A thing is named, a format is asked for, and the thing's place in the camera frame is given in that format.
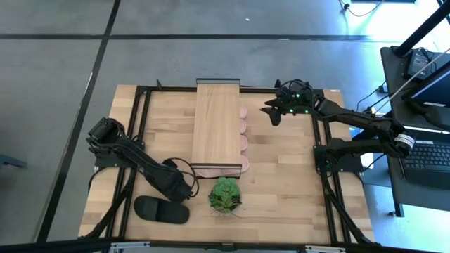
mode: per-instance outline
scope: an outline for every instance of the concrete floor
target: concrete floor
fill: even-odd
[[[0,34],[102,34],[113,0],[0,2]],[[352,4],[364,13],[374,4]],[[399,44],[437,8],[436,1],[383,4],[364,18],[331,0],[128,0],[113,34],[368,35],[369,41],[114,40],[101,65],[49,240],[76,238],[94,156],[86,133],[109,112],[118,84],[194,85],[198,77],[240,78],[273,86],[301,78],[318,89],[340,89],[345,105],[384,81],[379,50]],[[445,50],[441,23],[420,46]],[[89,80],[99,40],[0,40],[0,153],[28,161],[0,169],[0,244],[33,240],[42,207]],[[362,103],[377,100],[374,95]],[[450,212],[405,206],[393,210],[389,188],[366,186],[375,239],[382,245],[450,251]],[[199,252],[190,249],[180,252]],[[154,249],[167,252],[167,249]]]

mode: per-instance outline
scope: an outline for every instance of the wooden table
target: wooden table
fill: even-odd
[[[110,117],[128,125],[136,86],[117,87]],[[338,90],[324,90],[326,98],[343,105]],[[218,216],[209,206],[207,195],[215,179],[200,179],[198,196],[183,202],[191,217],[184,225],[144,221],[130,210],[127,239],[182,242],[251,242],[328,244],[330,236],[320,176],[315,172],[312,147],[314,131],[310,115],[287,115],[280,126],[272,126],[268,115],[260,112],[264,101],[273,94],[241,93],[240,102],[247,107],[250,168],[238,185],[243,203],[239,216]],[[138,110],[140,121],[142,101]],[[161,162],[168,157],[190,161],[192,157],[195,116],[195,92],[154,91],[146,122],[146,152]],[[323,125],[319,122],[322,143]],[[347,125],[330,124],[332,136],[350,139]],[[106,169],[92,182],[79,235],[91,231],[108,210],[118,168]],[[191,179],[185,176],[188,183]],[[373,240],[364,191],[360,180],[351,173],[340,173],[345,207],[365,236]],[[142,175],[136,177],[133,201],[140,195],[164,198]],[[118,234],[122,210],[117,213],[113,235]],[[335,211],[337,236],[342,239],[338,213]]]

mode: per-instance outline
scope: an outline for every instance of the desk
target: desk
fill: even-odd
[[[385,71],[389,92],[396,91],[406,81],[401,77],[407,59],[396,57],[391,48],[381,49],[382,66]],[[436,129],[427,123],[420,115],[411,112],[401,101],[401,94],[391,100],[392,116],[404,126]],[[433,115],[444,124],[450,124],[450,110],[435,108]],[[402,204],[415,205],[433,209],[450,211],[450,190],[437,190],[413,185],[404,180],[398,159],[387,158],[392,183],[392,195],[395,203],[395,213],[403,216]]]
[[[129,122],[135,90],[136,86],[119,85],[112,101],[110,117],[124,126]],[[339,91],[325,90],[323,93],[326,98],[343,104]],[[330,243],[321,179],[315,172],[312,152],[315,139],[311,116],[288,115],[280,126],[271,126],[269,117],[259,109],[264,106],[264,101],[273,97],[269,93],[240,94],[240,102],[247,107],[245,135],[249,145],[246,155],[250,162],[249,170],[238,179],[243,194],[243,203],[236,210],[240,218],[213,214],[207,195],[215,180],[200,179],[198,195],[183,202],[191,211],[187,223],[144,221],[132,209],[126,238],[169,242]],[[146,152],[155,160],[161,162],[168,157],[180,157],[191,161],[195,100],[195,92],[151,93],[143,139]],[[319,122],[319,126],[325,142],[322,123]],[[330,128],[333,137],[350,139],[347,125],[332,123]],[[90,232],[109,208],[117,171],[117,168],[106,169],[93,180],[79,235]],[[373,240],[360,180],[351,173],[340,173],[340,180],[347,212],[365,236]],[[136,177],[132,200],[139,195],[164,198],[140,174]],[[113,235],[117,235],[121,217],[122,210],[119,210]],[[334,218],[338,239],[342,241],[336,211]]]

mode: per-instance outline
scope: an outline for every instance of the potted plant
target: potted plant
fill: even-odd
[[[210,206],[222,214],[233,214],[232,212],[242,204],[239,186],[233,178],[219,178],[208,198]]]

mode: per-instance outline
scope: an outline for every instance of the black keyboard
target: black keyboard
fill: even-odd
[[[450,190],[450,143],[417,143],[411,154],[401,159],[401,163],[407,181]]]

